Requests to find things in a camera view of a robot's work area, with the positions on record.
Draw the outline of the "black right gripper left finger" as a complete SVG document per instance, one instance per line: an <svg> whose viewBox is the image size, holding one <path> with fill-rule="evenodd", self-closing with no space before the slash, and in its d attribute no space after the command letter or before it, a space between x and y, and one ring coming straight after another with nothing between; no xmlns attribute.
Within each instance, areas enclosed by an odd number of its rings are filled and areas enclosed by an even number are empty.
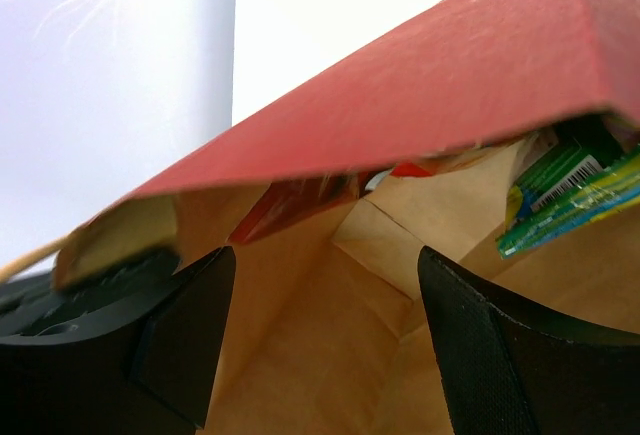
<svg viewBox="0 0 640 435"><path fill-rule="evenodd" d="M205 425L235 276L217 249L156 249L57 291L1 289L5 434L192 434Z"/></svg>

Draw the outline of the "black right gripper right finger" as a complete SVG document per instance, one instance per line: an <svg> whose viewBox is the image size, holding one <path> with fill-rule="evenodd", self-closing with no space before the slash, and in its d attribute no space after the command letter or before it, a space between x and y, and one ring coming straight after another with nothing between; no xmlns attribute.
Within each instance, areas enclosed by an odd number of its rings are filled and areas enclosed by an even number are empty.
<svg viewBox="0 0 640 435"><path fill-rule="evenodd" d="M421 249L418 278L457 434L636 434L639 337Z"/></svg>

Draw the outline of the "red brown paper bag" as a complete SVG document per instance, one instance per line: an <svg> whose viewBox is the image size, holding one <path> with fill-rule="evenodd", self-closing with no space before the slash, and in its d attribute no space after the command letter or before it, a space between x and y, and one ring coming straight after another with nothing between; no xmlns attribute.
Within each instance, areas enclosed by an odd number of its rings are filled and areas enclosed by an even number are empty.
<svg viewBox="0 0 640 435"><path fill-rule="evenodd" d="M417 263L639 337L639 203L503 258L527 147L606 129L639 148L639 0L443 0L272 102L70 234L10 263L61 291L156 249L229 247L235 276L207 419L192 434L457 434ZM274 182L423 160L248 244Z"/></svg>

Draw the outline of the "red Doritos chip bag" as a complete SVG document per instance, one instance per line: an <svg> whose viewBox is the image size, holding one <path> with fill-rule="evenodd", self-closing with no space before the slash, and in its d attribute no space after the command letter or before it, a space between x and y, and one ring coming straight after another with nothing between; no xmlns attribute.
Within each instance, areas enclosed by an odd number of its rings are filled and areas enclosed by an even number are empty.
<svg viewBox="0 0 640 435"><path fill-rule="evenodd" d="M229 241L248 244L325 210L357 201L375 190L388 176L423 178L436 172L436 163L423 160L384 170L274 182L234 229Z"/></svg>

